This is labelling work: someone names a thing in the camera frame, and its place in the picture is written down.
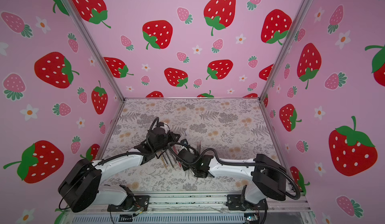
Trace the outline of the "dark blue striped pencil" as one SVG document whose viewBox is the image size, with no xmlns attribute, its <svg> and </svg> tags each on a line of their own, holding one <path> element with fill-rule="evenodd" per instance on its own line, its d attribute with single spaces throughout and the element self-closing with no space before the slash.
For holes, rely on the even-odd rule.
<svg viewBox="0 0 385 224">
<path fill-rule="evenodd" d="M 167 159 L 168 159 L 168 161 L 169 161 L 171 167 L 174 169 L 173 161 L 171 160 L 171 158 L 170 158 L 168 152 L 166 151 L 165 154 L 166 154 L 166 157 L 167 157 Z"/>
</svg>

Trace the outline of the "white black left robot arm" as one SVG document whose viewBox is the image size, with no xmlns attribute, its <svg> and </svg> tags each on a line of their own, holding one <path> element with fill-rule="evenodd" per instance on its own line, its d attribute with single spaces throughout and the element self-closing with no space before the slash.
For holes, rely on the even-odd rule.
<svg viewBox="0 0 385 224">
<path fill-rule="evenodd" d="M 173 132 L 158 134 L 107 159 L 81 159 L 60 184 L 58 193 L 74 213 L 92 205 L 109 205 L 111 212 L 131 211 L 137 201 L 127 186 L 112 187 L 102 183 L 119 172 L 149 162 L 158 152 L 166 150 L 169 142 L 179 141 L 180 137 Z"/>
</svg>

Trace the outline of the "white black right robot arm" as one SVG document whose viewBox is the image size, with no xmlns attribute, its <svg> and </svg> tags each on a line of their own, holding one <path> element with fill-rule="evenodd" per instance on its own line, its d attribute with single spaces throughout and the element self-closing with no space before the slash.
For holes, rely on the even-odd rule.
<svg viewBox="0 0 385 224">
<path fill-rule="evenodd" d="M 176 158 L 184 170 L 192 170 L 197 178 L 233 177 L 246 180 L 248 183 L 241 197 L 248 204 L 256 205 L 264 199 L 300 199 L 300 189 L 295 180 L 268 156 L 257 154 L 254 159 L 229 160 L 219 158 L 214 149 L 209 148 L 208 151 L 214 155 L 198 155 L 182 149 Z"/>
</svg>

